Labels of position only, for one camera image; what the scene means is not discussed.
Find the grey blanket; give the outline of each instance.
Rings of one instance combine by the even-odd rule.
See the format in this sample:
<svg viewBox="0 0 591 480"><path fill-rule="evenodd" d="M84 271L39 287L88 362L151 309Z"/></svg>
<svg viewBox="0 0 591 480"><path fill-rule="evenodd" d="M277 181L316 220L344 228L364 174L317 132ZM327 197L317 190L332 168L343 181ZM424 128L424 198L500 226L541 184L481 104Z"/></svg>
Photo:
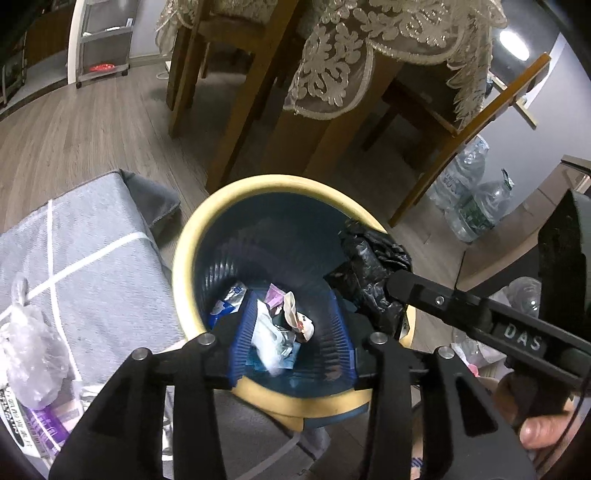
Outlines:
<svg viewBox="0 0 591 480"><path fill-rule="evenodd" d="M171 190L122 171L51 200L0 236L0 319L8 318L11 283L23 272L30 303L67 339L75 365L70 376L84 385L105 383L139 346L156 353L182 340L170 271L152 235L178 205ZM216 408L230 479L291 438L232 394L216 393ZM323 429L307 432L300 448L256 478L296 476L327 445Z"/></svg>

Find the finger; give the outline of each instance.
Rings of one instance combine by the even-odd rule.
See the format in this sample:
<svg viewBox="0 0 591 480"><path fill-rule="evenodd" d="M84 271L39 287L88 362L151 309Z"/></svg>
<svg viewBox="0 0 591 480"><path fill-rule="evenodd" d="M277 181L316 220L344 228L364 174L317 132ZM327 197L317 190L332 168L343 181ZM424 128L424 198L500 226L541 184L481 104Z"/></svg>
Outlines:
<svg viewBox="0 0 591 480"><path fill-rule="evenodd" d="M519 430L521 443L527 449L540 449L555 444L567 427L571 415L565 413L527 419Z"/></svg>
<svg viewBox="0 0 591 480"><path fill-rule="evenodd" d="M515 403L515 398L509 391L508 385L508 378L503 378L493 393L492 399L502 417L509 424L513 424L517 416L517 403Z"/></svg>

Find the plastic water bottle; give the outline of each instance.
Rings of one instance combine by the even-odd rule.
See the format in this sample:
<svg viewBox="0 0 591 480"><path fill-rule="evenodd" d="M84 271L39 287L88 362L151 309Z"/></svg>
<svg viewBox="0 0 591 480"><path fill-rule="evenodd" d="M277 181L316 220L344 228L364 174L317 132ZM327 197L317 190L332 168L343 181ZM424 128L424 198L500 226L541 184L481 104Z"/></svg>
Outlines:
<svg viewBox="0 0 591 480"><path fill-rule="evenodd" d="M542 283L531 277L519 277L505 288L511 307L521 313L537 318L540 311Z"/></svg>
<svg viewBox="0 0 591 480"><path fill-rule="evenodd" d="M441 210L455 206L482 180L488 144L477 135L458 153L427 190L427 196Z"/></svg>
<svg viewBox="0 0 591 480"><path fill-rule="evenodd" d="M514 184L504 169L502 172L503 180L478 185L455 207L446 210L448 225L463 242L469 244L493 228L509 208Z"/></svg>

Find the wall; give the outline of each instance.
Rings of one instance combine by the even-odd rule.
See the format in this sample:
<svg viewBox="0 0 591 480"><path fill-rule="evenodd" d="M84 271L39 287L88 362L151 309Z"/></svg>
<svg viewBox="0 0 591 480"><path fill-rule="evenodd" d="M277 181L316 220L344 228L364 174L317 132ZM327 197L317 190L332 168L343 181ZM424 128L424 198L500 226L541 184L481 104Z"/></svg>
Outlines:
<svg viewBox="0 0 591 480"><path fill-rule="evenodd" d="M509 211L523 202L554 170L563 155L591 160L591 81L569 45L530 106L536 130L514 108L489 124L482 136L490 146L484 181L515 182Z"/></svg>
<svg viewBox="0 0 591 480"><path fill-rule="evenodd" d="M131 38L130 57L158 53L156 46L156 23L164 8L165 0L139 0L138 16L135 19Z"/></svg>

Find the yellow trash can rim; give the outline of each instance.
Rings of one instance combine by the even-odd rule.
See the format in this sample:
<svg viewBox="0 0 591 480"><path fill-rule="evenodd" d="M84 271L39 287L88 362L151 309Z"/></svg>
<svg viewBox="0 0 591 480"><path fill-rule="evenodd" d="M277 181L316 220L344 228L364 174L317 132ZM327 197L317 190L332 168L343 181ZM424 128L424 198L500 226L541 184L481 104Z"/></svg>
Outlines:
<svg viewBox="0 0 591 480"><path fill-rule="evenodd" d="M241 200L263 193L298 193L320 200L350 218L385 232L382 225L361 205L345 194L314 180L289 175L261 175L238 180L207 198L191 215L178 239L173 262L173 295L178 319L187 340L206 331L193 295L193 266L197 249L209 227L224 211ZM415 310L409 307L410 331L401 340L410 347L415 329ZM243 377L232 392L272 416L324 418L347 413L371 399L371 390L347 390L335 395L297 398L269 390L250 378Z"/></svg>

